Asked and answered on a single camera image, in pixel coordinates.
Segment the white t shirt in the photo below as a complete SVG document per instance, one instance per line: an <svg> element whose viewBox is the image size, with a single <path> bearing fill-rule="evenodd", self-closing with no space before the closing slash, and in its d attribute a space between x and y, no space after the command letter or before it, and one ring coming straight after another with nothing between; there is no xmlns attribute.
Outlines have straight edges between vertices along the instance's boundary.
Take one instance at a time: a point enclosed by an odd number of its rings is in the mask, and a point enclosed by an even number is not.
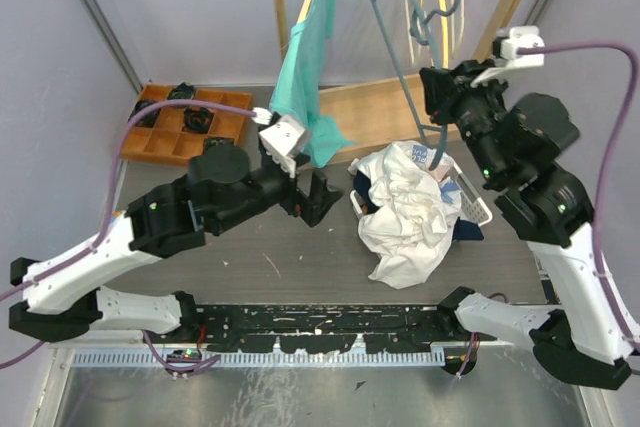
<svg viewBox="0 0 640 427"><path fill-rule="evenodd" d="M461 192L401 194L359 219L358 236L378 257L369 279L396 290L423 284L441 264L462 214Z"/></svg>

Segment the grey blue plastic hanger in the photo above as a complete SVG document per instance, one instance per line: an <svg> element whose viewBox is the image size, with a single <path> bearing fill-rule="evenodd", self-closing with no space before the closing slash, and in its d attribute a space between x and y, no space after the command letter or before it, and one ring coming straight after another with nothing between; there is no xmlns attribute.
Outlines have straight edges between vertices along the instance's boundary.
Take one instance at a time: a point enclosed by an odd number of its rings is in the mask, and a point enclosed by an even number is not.
<svg viewBox="0 0 640 427"><path fill-rule="evenodd" d="M382 19L378 0L369 1L394 67L397 80L400 83L401 91L404 94L411 112L411 117L416 125L419 140L425 146L429 146L430 143L427 139L427 134L430 132L438 134L437 143L433 146L433 158L429 164L429 169L434 170L439 166L445 153L448 140L447 129L445 127L429 126L421 119L413 94L410 92L408 78L403 73L403 68L400 66L400 61L392 45L390 34ZM449 46L451 34L449 19L462 9L464 0L436 0L436 6L430 10L425 9L423 0L403 0L403 2L411 63L416 64L420 54L427 52L433 67L447 67L452 53L451 47Z"/></svg>

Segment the teal t shirt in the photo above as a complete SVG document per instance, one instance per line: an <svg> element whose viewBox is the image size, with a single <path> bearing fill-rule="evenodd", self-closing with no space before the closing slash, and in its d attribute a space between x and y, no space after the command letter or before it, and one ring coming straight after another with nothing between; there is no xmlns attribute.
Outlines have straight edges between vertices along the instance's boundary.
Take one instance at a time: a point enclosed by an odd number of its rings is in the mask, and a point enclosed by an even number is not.
<svg viewBox="0 0 640 427"><path fill-rule="evenodd" d="M269 103L271 111L294 117L310 131L304 153L317 168L326 166L341 148L351 144L334 118L320 112L319 105L319 84L326 42L333 35L335 8L336 0L303 2Z"/></svg>

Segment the navy t shirt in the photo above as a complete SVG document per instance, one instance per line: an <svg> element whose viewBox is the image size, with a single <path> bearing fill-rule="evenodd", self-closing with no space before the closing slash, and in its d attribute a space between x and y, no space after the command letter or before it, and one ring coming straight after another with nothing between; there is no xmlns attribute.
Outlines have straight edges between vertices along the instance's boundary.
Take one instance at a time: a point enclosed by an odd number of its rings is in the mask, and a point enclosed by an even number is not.
<svg viewBox="0 0 640 427"><path fill-rule="evenodd" d="M369 196L369 189L371 188L370 179L362 172L358 172L353 179L353 188L355 192L362 199L363 204L361 207L364 209L365 214L373 214L379 210L379 207L371 201ZM447 179L440 187L441 196L443 200L448 200L448 195L458 190L458 187L454 186L452 180ZM482 241L484 235L481 228L470 221L458 219L453 229L454 241Z"/></svg>

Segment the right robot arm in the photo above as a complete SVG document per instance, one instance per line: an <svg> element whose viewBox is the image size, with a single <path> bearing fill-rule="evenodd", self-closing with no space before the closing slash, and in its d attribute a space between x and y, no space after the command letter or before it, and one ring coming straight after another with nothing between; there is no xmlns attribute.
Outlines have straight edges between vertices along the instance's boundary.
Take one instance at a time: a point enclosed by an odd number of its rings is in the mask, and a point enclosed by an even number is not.
<svg viewBox="0 0 640 427"><path fill-rule="evenodd" d="M558 163L579 130L562 102L530 93L507 107L506 83L475 85L488 62L423 68L425 110L455 126L477 163L484 188L496 193L503 218L547 273L559 305L541 311L492 300L460 287L437 307L444 337L486 334L530 351L556 379L616 390L631 376L634 347L602 286L606 267L591 244L594 209L582 182Z"/></svg>

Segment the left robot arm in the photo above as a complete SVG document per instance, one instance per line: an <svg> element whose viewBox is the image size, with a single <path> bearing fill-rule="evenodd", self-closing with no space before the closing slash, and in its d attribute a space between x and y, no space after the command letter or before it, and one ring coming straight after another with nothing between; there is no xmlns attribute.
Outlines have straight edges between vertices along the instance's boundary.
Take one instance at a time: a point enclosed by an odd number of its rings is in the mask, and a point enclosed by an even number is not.
<svg viewBox="0 0 640 427"><path fill-rule="evenodd" d="M11 282L23 290L9 309L11 330L42 342L75 339L91 330L147 331L188 343L199 334L202 315L192 295L120 292L107 282L142 266L205 245L279 205L314 227L341 198L315 169L309 191L298 186L270 155L251 169L247 153L218 145L191 158L187 172L131 202L104 233L47 261L20 257Z"/></svg>

